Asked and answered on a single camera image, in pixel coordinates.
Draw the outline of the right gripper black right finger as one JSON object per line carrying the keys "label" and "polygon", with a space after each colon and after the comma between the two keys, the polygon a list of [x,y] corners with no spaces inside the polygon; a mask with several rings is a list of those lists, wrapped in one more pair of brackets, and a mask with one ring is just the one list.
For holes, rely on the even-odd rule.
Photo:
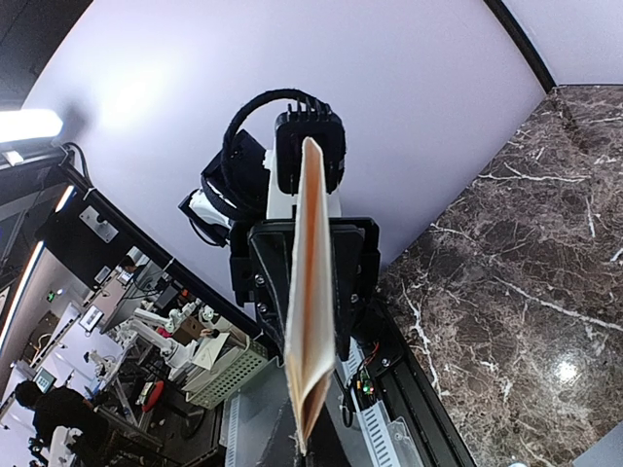
{"label": "right gripper black right finger", "polygon": [[330,413],[323,405],[308,442],[304,465],[309,467],[347,467],[348,458]]}

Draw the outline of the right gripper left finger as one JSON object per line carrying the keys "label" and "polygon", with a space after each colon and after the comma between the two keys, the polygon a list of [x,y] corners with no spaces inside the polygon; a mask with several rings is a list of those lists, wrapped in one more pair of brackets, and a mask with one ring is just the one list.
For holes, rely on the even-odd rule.
{"label": "right gripper left finger", "polygon": [[302,465],[296,423],[290,403],[284,403],[279,408],[275,427],[256,465],[260,467],[296,467]]}

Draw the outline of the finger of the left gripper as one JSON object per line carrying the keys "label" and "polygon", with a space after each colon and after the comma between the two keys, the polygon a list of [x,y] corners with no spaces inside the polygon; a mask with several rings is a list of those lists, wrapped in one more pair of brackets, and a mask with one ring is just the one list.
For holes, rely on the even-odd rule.
{"label": "finger of the left gripper", "polygon": [[293,226],[254,226],[248,236],[258,323],[284,350],[292,270]]}

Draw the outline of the beige lined letter sheet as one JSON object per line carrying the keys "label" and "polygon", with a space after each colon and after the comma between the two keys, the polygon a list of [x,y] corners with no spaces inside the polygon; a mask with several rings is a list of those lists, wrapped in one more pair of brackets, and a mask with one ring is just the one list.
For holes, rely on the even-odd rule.
{"label": "beige lined letter sheet", "polygon": [[321,153],[304,152],[295,217],[284,363],[298,448],[306,455],[335,368],[328,196]]}

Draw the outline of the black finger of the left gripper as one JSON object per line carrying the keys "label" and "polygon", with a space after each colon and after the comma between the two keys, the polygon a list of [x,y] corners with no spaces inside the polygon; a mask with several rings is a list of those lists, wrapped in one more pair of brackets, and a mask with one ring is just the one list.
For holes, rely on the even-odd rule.
{"label": "black finger of the left gripper", "polygon": [[348,360],[350,338],[371,300],[381,263],[375,221],[330,222],[336,352]]}

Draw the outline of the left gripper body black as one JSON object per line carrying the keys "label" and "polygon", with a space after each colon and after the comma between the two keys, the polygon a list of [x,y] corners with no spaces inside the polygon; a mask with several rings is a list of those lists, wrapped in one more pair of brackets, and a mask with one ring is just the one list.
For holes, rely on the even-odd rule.
{"label": "left gripper body black", "polygon": [[[374,220],[367,217],[332,218],[329,221],[329,227],[331,221]],[[254,283],[248,246],[248,236],[254,226],[293,226],[295,233],[295,223],[292,219],[264,220],[254,224],[250,222],[238,222],[233,225],[231,230],[230,266],[233,289],[235,292],[236,301],[239,305],[254,303]]]}

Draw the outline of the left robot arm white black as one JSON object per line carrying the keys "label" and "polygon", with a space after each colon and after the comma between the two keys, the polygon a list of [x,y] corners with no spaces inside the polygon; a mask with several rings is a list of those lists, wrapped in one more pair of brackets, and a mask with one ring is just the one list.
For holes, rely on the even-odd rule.
{"label": "left robot arm white black", "polygon": [[337,354],[350,344],[376,349],[384,318],[374,303],[380,229],[368,217],[345,217],[338,188],[345,172],[346,133],[329,104],[295,89],[268,90],[230,121],[201,186],[179,205],[212,246],[229,247],[238,305],[252,304],[262,330],[284,345],[303,141],[324,154],[331,235]]}

